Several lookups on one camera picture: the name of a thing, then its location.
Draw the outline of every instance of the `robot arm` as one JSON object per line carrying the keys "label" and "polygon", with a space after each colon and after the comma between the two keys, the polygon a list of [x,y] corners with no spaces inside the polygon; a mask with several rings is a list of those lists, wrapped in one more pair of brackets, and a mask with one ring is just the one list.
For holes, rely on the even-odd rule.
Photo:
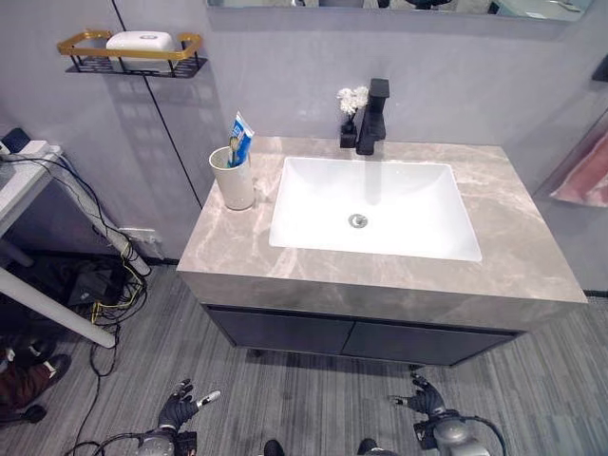
{"label": "robot arm", "polygon": [[136,456],[174,456],[177,451],[178,432],[181,425],[196,415],[207,404],[219,398],[219,391],[213,391],[196,402],[188,394],[193,386],[190,380],[183,380],[169,396],[159,414],[158,426],[146,432],[141,439]]}
{"label": "robot arm", "polygon": [[490,426],[506,455],[504,438],[493,424],[477,416],[462,416],[458,410],[447,409],[441,393],[425,377],[414,372],[411,377],[413,384],[418,387],[416,395],[391,396],[389,399],[397,406],[427,415],[426,421],[414,425],[421,449],[438,449],[442,456],[489,456],[490,453],[473,437],[466,425],[466,421],[475,420]]}

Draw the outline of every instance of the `gold shelf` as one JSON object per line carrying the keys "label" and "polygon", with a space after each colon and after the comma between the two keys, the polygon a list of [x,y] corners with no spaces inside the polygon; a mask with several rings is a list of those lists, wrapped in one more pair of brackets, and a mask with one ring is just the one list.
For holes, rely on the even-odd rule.
{"label": "gold shelf", "polygon": [[[189,32],[180,33],[178,35],[182,50],[175,51],[76,47],[76,45],[83,41],[108,40],[111,36],[112,32],[109,30],[85,30],[57,44],[59,53],[68,55],[74,64],[74,66],[68,68],[66,72],[134,74],[163,78],[191,78],[207,62],[206,59],[200,58],[198,54],[198,50],[202,45],[202,38],[196,33]],[[115,71],[112,68],[109,60],[110,57],[118,58],[123,71]],[[158,71],[129,70],[124,66],[124,57],[166,60],[171,71],[162,73]]]}

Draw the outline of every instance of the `sink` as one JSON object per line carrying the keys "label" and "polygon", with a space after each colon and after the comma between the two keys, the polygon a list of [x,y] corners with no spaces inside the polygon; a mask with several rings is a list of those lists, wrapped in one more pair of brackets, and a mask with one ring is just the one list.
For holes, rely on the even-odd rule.
{"label": "sink", "polygon": [[275,247],[481,261],[451,166],[288,157]]}

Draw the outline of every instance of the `drain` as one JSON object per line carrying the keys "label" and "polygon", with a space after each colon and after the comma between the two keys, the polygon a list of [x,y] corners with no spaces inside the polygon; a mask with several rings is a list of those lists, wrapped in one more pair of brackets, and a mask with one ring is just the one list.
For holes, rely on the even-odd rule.
{"label": "drain", "polygon": [[368,226],[368,218],[361,214],[352,214],[349,217],[349,224],[352,228],[365,228]]}

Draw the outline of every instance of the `black faucet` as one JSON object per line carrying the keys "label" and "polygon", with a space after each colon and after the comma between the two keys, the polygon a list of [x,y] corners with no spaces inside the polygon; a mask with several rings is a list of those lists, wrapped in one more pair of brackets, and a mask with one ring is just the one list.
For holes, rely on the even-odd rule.
{"label": "black faucet", "polygon": [[372,79],[368,104],[363,113],[361,133],[357,142],[356,152],[358,155],[373,155],[373,145],[376,141],[387,137],[387,129],[384,127],[384,101],[389,97],[389,80]]}

